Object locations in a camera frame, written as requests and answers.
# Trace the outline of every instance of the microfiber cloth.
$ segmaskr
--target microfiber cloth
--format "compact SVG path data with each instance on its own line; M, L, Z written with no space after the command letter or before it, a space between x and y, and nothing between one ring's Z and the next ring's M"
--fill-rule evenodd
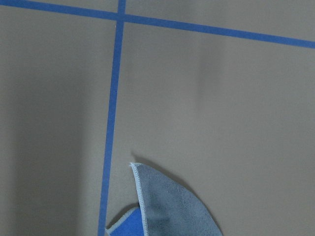
M135 231L139 222L144 236L222 236L206 207L190 191L150 166L131 163L131 167L141 216L138 208L126 213L117 222L119 227L115 224L121 234L113 234L114 225L107 230L110 236L127 236L123 230Z

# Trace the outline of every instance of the gray floor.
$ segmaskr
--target gray floor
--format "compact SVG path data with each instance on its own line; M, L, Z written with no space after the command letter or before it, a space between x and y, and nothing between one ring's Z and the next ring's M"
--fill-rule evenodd
M126 11L314 41L314 7ZM0 235L96 235L114 33L112 21L0 6ZM137 161L192 189L225 236L313 235L314 61L312 49L125 24L107 225L137 202Z

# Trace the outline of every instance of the blue line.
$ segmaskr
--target blue line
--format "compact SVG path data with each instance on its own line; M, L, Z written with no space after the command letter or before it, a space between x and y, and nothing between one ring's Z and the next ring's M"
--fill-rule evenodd
M289 38L289 37L281 37L281 36L269 35L269 34L263 34L263 33L254 33L254 32L242 31L242 30L235 30L235 29L226 29L226 28L206 26L206 25L169 21L169 20L156 19L156 18L143 17L143 16L125 15L124 12L125 12L126 5L119 6L120 8L122 8L121 10L119 10L119 13L72 7L72 6L56 5L56 4L42 3L42 2L28 1L28 0L0 0L0 5L14 6L14 7L20 7L20 8L34 9L34 10L43 10L43 11L50 11L50 12L57 12L57 13L64 13L64 14L71 14L71 15L87 16L87 17L101 18L101 19L107 19L107 20L122 19L125 22L136 23L136 24L141 24L141 25L150 25L150 26L158 26L158 27L177 29L177 30L188 30L188 31L194 31L194 32L201 32L201 33L217 34L217 35L223 35L223 36L251 39L251 40L257 40L257 41L285 44L285 45L305 47L305 48L313 48L313 49L315 48L314 41Z
M235 29L226 29L226 28L219 28L219 27L213 27L213 26L169 21L169 20L162 20L162 19L156 19L156 18L134 16L134 15L125 15L124 21L129 22L129 23L141 24L141 25L158 26L158 27L177 29L177 30L188 30L188 31L194 31L194 32L201 32L201 33L217 34L217 35L223 35L223 36L258 40L258 41L271 42L271 43L279 43L279 44L305 47L305 48L315 48L314 41L281 37L281 36L275 36L275 35L269 35L269 34L263 34L263 33L254 33L254 32L248 32L248 31L235 30Z
M119 0L118 14L123 15L125 13L125 8L126 8L126 0ZM98 236L105 235L109 178L110 178L110 168L111 168L111 160L112 160L113 141L114 141L117 92L118 92L120 61L121 61L122 46L123 46L123 35L124 35L124 22L122 20L118 20L116 24L112 79L111 79L109 105L108 105L105 157L104 157L103 179L102 179L99 218L98 218L98 232L97 232Z
M87 16L106 20L117 20L118 14L115 12L93 10L74 6L57 5L27 0L0 0L0 5L56 12L69 15Z

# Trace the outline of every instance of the horizontal blue line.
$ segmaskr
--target horizontal blue line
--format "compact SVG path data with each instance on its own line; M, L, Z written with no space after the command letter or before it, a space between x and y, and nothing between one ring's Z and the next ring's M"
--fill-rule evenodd
M269 35L269 34L263 34L263 33L254 33L254 32L248 32L248 31L235 30L235 29L226 29L226 28L219 28L219 27L213 27L213 26L169 21L169 20L162 20L162 19L156 19L156 18L134 16L134 15L125 15L124 21L129 22L129 23L136 23L136 24L149 25L149 26L158 26L158 27L164 27L164 28L170 28L170 29L188 30L188 31L194 31L194 32L217 34L217 35L258 40L258 41L264 41L264 42L286 44L286 45L298 46L298 47L315 48L315 42L313 41L281 37L281 36L275 36L275 35Z
M115 12L93 10L75 6L57 5L51 3L28 1L28 0L0 0L0 5L14 6L32 10L49 11L77 16L87 16L106 20L118 20L118 14Z

